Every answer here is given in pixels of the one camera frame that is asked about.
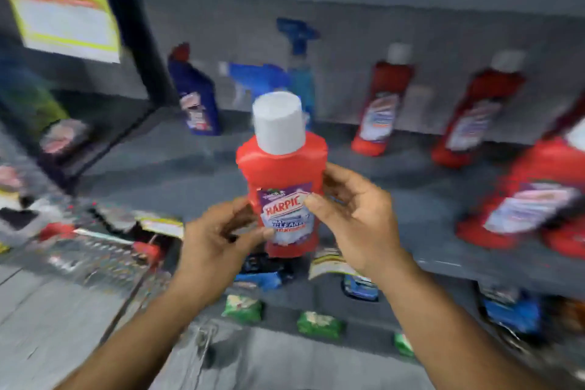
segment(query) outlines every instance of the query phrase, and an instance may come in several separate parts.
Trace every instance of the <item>green soap bar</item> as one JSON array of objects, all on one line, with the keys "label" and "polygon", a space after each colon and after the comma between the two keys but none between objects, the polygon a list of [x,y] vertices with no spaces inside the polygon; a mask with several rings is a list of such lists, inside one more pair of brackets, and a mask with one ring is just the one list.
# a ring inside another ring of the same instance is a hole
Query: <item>green soap bar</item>
[{"label": "green soap bar", "polygon": [[394,334],[394,345],[403,356],[414,357],[414,350],[410,341],[402,333]]},{"label": "green soap bar", "polygon": [[262,320],[262,303],[246,296],[228,295],[222,316],[231,317],[242,323]]},{"label": "green soap bar", "polygon": [[343,330],[343,323],[333,316],[304,312],[296,321],[296,327],[304,335],[339,339]]}]

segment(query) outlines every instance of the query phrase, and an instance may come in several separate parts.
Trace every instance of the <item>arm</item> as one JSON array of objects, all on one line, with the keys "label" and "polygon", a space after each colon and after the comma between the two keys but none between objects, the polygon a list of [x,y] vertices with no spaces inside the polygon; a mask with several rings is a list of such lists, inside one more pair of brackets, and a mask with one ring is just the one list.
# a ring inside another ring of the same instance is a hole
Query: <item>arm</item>
[{"label": "arm", "polygon": [[205,306],[233,282],[252,248],[271,236],[258,228],[233,244],[225,235],[254,219],[240,197],[186,225],[181,260],[167,291],[98,348],[55,390],[147,389],[173,345]]},{"label": "arm", "polygon": [[501,350],[400,247],[389,193],[337,165],[328,164],[325,174],[326,192],[347,206],[311,194],[306,207],[333,231],[346,261],[384,292],[437,389],[550,388]]}]

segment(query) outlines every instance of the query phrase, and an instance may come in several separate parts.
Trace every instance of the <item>tiled floor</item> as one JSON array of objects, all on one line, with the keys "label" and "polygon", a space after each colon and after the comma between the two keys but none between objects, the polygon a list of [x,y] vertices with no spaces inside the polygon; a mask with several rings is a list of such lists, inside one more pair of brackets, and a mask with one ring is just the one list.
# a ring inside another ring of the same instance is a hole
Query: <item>tiled floor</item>
[{"label": "tiled floor", "polygon": [[[0,390],[49,390],[95,348],[122,298],[0,265]],[[260,328],[217,321],[201,390],[423,390],[422,367]],[[193,390],[193,338],[173,350],[153,389]]]}]

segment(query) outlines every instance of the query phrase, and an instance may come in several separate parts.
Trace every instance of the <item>person's left arm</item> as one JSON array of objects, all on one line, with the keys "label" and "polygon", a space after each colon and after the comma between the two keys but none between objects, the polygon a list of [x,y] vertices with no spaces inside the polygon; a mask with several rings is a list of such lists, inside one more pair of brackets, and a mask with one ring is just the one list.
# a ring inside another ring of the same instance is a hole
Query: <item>person's left arm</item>
[{"label": "person's left arm", "polygon": [[208,209],[185,227],[179,267],[168,288],[71,373],[55,390],[147,389],[194,317],[233,282],[246,255],[272,235],[263,227],[229,243],[254,219],[245,197]]}]

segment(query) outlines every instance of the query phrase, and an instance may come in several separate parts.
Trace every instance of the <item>blue spray bottle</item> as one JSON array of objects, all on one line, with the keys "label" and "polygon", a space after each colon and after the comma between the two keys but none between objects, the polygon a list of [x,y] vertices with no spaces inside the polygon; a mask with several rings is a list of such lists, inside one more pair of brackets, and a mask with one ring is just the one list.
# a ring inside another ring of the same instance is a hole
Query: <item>blue spray bottle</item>
[{"label": "blue spray bottle", "polygon": [[188,43],[176,46],[168,57],[168,72],[179,93],[186,124],[194,134],[221,134],[213,81],[189,63]]},{"label": "blue spray bottle", "polygon": [[307,62],[307,41],[319,38],[319,32],[300,20],[279,17],[278,30],[286,34],[291,43],[289,56],[290,89],[299,98],[305,113],[305,124],[311,129],[315,111],[315,82],[311,66]]},{"label": "blue spray bottle", "polygon": [[[252,93],[252,103],[262,94],[271,91],[289,90],[290,78],[285,70],[276,65],[240,65],[231,62],[219,62],[219,73],[229,76],[240,87]],[[244,90],[238,88],[236,102],[243,96]]]}]

